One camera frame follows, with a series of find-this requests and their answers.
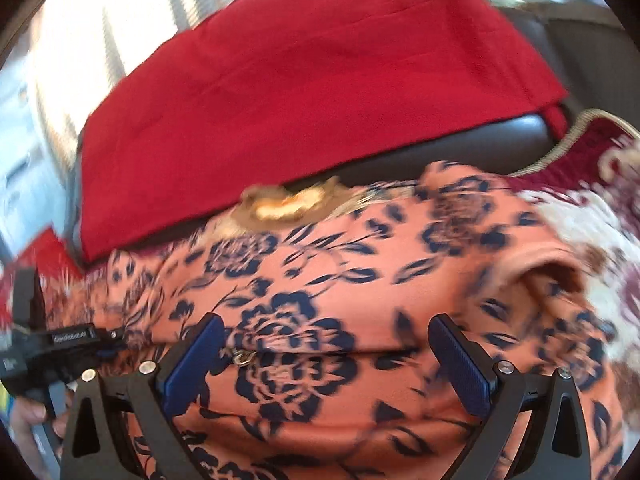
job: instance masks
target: red fleece blanket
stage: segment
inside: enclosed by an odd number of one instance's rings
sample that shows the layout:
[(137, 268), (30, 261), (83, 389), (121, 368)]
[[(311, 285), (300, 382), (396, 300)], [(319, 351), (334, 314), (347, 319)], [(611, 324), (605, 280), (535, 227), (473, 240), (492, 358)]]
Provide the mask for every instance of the red fleece blanket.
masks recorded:
[(484, 0), (236, 0), (160, 48), (89, 117), (87, 260), (337, 164), (566, 95)]

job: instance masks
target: human hand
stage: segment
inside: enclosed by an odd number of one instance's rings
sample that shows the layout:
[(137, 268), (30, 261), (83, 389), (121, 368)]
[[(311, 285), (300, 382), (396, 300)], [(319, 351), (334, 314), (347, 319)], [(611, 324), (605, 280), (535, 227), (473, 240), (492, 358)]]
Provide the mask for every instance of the human hand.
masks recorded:
[[(66, 406), (69, 408), (73, 401), (73, 393), (66, 391)], [(14, 407), (11, 410), (10, 426), (14, 432), (15, 445), (20, 450), (22, 458), (27, 466), (40, 480), (50, 480), (49, 472), (44, 464), (44, 460), (40, 455), (38, 446), (33, 437), (31, 428), (38, 424), (42, 424), (47, 420), (47, 411), (44, 405), (26, 397), (17, 397)], [(68, 420), (68, 411), (53, 421), (53, 431), (60, 438), (64, 438), (66, 431), (66, 422)], [(58, 456), (62, 454), (62, 448), (57, 450)]]

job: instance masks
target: navy flower print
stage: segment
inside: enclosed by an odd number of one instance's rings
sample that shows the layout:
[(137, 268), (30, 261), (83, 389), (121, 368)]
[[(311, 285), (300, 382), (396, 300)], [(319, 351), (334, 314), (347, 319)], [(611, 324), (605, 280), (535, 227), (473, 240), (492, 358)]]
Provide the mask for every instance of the navy flower print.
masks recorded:
[(178, 319), (190, 318), (193, 314), (194, 304), (191, 301), (180, 300), (175, 306), (175, 309), (169, 314), (169, 319), (176, 321)]
[(262, 259), (273, 253), (277, 245), (277, 237), (267, 233), (221, 240), (211, 247), (205, 272), (224, 272), (228, 278), (251, 276), (258, 271)]
[(257, 362), (238, 369), (236, 392), (266, 420), (308, 422), (322, 398), (337, 393), (358, 373), (356, 361), (344, 354), (300, 355), (264, 352)]
[(553, 327), (546, 327), (540, 333), (538, 357), (554, 367), (569, 368), (575, 384), (582, 392), (587, 392), (604, 374), (604, 343), (601, 339), (587, 336), (594, 328), (594, 316), (585, 311), (567, 322), (556, 320)]
[(273, 283), (273, 280), (265, 280), (264, 278), (255, 278), (251, 280), (251, 291), (254, 296), (263, 298), (267, 294), (269, 286)]
[[(305, 291), (279, 292), (268, 305), (243, 312), (234, 330), (236, 348), (260, 352), (239, 368), (236, 392), (260, 404), (267, 420), (311, 420), (324, 396), (357, 375), (356, 361), (345, 355), (354, 348), (354, 336), (340, 320), (316, 315)], [(309, 355), (315, 352), (325, 354)]]
[[(206, 433), (193, 433), (193, 431), (187, 431), (182, 434), (184, 443), (191, 448), (191, 455), (194, 460), (199, 462), (204, 471), (212, 478), (218, 480), (289, 480), (287, 475), (271, 464), (255, 464), (249, 469), (244, 469), (235, 462), (225, 462), (218, 459), (199, 446), (204, 444), (206, 437)], [(135, 440), (136, 451), (143, 456), (149, 456), (150, 450), (144, 437), (137, 437)], [(149, 475), (149, 479), (166, 480), (158, 464), (156, 464), (155, 471)]]
[(371, 218), (366, 222), (367, 228), (373, 232), (376, 238), (386, 240), (393, 236), (389, 224), (378, 222), (375, 218)]
[(490, 184), (476, 176), (442, 187), (433, 197), (431, 217), (420, 237), (432, 254), (463, 256), (476, 243), (476, 226), (494, 209), (486, 192)]
[(340, 320), (314, 319), (316, 308), (303, 290), (279, 292), (270, 304), (242, 313), (234, 331), (234, 346), (257, 351), (349, 352), (354, 336)]

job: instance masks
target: black clamp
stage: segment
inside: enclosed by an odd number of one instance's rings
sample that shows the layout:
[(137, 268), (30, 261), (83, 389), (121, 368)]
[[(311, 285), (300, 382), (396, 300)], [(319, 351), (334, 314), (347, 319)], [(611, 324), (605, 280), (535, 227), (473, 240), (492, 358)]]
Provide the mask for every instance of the black clamp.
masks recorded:
[(107, 331), (92, 323), (47, 331), (40, 277), (34, 268), (16, 272), (12, 313), (11, 346), (0, 352), (0, 381), (12, 396), (28, 397), (46, 407), (47, 421), (33, 433), (56, 480), (60, 476), (57, 450), (62, 441), (52, 422), (66, 411), (65, 384), (114, 357), (124, 347), (123, 331)]
[(125, 414), (134, 413), (167, 480), (208, 479), (171, 417), (184, 413), (195, 400), (224, 345), (222, 319), (205, 314), (159, 363), (145, 361), (135, 372), (118, 377), (85, 370), (66, 427), (61, 478), (145, 479), (126, 431)]
[(531, 412), (507, 480), (588, 480), (591, 460), (584, 414), (571, 372), (523, 374), (494, 363), (446, 314), (429, 323), (428, 338), (465, 409), (482, 418), (442, 480), (485, 480), (494, 470), (518, 414)]

